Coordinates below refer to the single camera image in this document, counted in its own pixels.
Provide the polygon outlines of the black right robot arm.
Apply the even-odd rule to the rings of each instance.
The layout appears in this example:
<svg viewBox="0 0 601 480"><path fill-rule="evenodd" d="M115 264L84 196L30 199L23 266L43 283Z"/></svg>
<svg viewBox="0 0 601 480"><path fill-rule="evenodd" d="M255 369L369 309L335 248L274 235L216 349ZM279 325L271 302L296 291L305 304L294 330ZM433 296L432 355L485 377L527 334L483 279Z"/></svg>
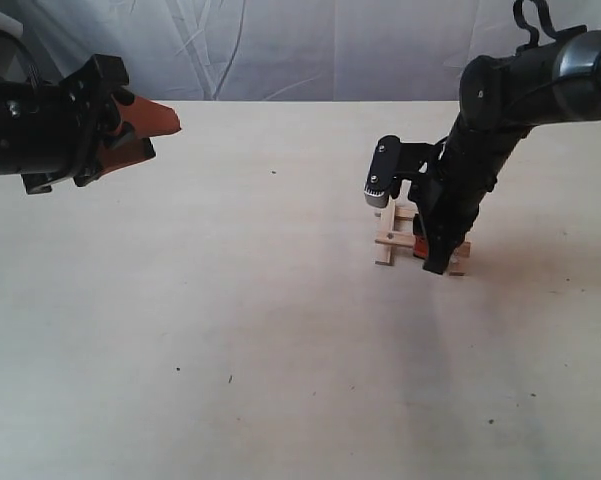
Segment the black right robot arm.
<svg viewBox="0 0 601 480"><path fill-rule="evenodd" d="M601 121L601 30L494 58L462 73L459 113L409 191L427 243L423 268L447 270L520 141L543 125Z"/></svg>

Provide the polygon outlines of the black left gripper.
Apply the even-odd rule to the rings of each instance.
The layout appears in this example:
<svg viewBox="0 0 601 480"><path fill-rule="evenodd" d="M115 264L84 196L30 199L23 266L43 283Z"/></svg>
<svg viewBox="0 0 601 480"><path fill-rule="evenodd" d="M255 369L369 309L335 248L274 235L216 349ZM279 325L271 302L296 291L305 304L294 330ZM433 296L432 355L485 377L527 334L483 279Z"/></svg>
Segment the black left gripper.
<svg viewBox="0 0 601 480"><path fill-rule="evenodd" d="M100 171L153 159L149 138L180 132L180 119L171 107L120 89L128 84L123 60L103 54L57 84L0 80L0 176L21 177L26 193L36 195L68 179L82 186ZM113 93L121 124L143 139L101 146L100 168L96 151L118 118Z"/></svg>

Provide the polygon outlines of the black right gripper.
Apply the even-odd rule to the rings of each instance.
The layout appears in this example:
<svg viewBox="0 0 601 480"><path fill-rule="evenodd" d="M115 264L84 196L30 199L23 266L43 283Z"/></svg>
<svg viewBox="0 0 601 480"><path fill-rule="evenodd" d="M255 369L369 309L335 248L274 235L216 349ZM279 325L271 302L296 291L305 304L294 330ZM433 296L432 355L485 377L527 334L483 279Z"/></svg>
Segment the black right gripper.
<svg viewBox="0 0 601 480"><path fill-rule="evenodd" d="M456 120L428 163L425 179L409 192L418 207L412 221L413 255L425 259L424 270L447 270L453 252L473 227L480 203L495 188L498 174L522 139L521 127L481 131Z"/></svg>

